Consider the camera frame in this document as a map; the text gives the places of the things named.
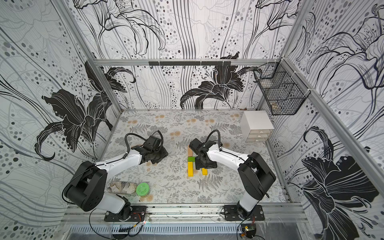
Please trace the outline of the yellow block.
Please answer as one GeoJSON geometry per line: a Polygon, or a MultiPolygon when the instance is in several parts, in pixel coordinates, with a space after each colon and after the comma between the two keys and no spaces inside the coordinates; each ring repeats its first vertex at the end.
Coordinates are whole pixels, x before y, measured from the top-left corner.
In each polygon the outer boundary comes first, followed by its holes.
{"type": "Polygon", "coordinates": [[[203,176],[207,176],[208,175],[208,170],[205,169],[205,168],[202,168],[202,174],[203,174],[203,176]]]}
{"type": "Polygon", "coordinates": [[[194,163],[188,162],[188,177],[194,176],[194,163]]]}

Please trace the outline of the natural wood block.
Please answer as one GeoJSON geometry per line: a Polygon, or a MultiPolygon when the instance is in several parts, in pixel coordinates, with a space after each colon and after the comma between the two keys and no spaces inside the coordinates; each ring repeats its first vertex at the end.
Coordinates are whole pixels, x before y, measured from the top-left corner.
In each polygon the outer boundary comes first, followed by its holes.
{"type": "Polygon", "coordinates": [[[192,157],[194,155],[194,152],[190,147],[188,147],[188,157],[192,157]]]}

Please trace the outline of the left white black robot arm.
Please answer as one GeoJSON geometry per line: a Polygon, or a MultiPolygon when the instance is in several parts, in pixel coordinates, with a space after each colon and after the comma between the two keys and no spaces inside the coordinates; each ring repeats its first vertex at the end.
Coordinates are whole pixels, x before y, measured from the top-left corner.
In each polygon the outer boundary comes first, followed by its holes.
{"type": "Polygon", "coordinates": [[[125,153],[98,163],[83,162],[65,186],[63,199],[69,200],[85,212],[99,209],[113,214],[130,214],[129,200],[106,192],[107,181],[129,168],[146,162],[159,163],[168,156],[168,152],[160,131],[154,132],[146,139],[128,133],[124,140],[127,147],[125,153]]]}

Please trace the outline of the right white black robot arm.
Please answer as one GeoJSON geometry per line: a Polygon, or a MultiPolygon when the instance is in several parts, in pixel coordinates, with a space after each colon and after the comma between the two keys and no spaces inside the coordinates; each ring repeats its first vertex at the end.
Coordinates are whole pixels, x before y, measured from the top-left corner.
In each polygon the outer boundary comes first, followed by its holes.
{"type": "Polygon", "coordinates": [[[276,181],[276,175],[262,156],[256,152],[249,155],[225,149],[218,141],[201,142],[194,139],[189,148],[196,157],[196,169],[215,169],[218,164],[238,172],[245,193],[238,202],[238,213],[249,215],[254,207],[267,195],[276,181]]]}

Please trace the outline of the green round lid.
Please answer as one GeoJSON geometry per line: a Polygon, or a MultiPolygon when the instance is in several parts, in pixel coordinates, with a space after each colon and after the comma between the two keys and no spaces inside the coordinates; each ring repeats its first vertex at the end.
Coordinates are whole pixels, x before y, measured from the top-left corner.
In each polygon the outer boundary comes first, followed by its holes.
{"type": "Polygon", "coordinates": [[[146,197],[150,193],[150,186],[148,183],[140,183],[137,185],[136,194],[139,197],[146,197]]]}

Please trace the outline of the white drawer box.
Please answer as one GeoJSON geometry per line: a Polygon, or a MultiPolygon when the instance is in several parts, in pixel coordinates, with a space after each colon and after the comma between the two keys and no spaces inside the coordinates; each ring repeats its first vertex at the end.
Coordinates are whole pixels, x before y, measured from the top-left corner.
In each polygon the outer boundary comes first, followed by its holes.
{"type": "Polygon", "coordinates": [[[244,111],[240,127],[246,142],[265,142],[274,130],[266,111],[244,111]]]}

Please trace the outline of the small electronics board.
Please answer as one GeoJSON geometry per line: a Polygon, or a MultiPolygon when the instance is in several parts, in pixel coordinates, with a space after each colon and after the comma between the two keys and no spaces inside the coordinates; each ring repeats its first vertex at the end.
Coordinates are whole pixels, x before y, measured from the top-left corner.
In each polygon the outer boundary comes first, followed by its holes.
{"type": "Polygon", "coordinates": [[[257,230],[254,225],[244,226],[241,228],[241,230],[242,230],[242,233],[241,233],[242,238],[253,239],[256,236],[257,230]]]}

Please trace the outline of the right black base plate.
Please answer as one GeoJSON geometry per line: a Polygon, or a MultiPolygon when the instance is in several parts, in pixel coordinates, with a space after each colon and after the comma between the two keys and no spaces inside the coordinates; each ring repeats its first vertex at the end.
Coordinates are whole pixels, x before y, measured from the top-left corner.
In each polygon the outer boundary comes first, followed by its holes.
{"type": "Polygon", "coordinates": [[[228,222],[255,220],[264,221],[265,215],[261,205],[254,206],[251,212],[247,212],[240,205],[224,205],[224,216],[228,222]]]}

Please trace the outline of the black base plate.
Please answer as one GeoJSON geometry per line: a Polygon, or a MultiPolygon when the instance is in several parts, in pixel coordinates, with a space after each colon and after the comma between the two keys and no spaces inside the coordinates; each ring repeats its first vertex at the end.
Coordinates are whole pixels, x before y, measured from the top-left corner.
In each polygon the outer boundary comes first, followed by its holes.
{"type": "Polygon", "coordinates": [[[145,220],[147,206],[125,206],[117,213],[106,212],[105,222],[132,222],[140,223],[145,220]]]}
{"type": "Polygon", "coordinates": [[[265,215],[261,205],[254,206],[251,212],[247,212],[240,205],[224,205],[224,216],[228,222],[255,220],[264,221],[265,215]]]}

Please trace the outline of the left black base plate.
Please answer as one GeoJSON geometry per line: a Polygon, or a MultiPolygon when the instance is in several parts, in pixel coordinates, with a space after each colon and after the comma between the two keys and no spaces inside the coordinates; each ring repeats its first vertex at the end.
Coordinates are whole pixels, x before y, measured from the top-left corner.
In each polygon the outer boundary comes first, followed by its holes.
{"type": "Polygon", "coordinates": [[[105,222],[132,222],[140,223],[145,220],[147,206],[125,206],[117,213],[106,212],[105,222]]]}

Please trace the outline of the black wall bar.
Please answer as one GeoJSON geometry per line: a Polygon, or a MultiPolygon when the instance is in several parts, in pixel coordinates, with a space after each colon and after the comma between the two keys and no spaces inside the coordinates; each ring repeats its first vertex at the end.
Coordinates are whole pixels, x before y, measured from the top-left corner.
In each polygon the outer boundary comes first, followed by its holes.
{"type": "Polygon", "coordinates": [[[149,66],[230,66],[231,61],[148,61],[149,66]]]}

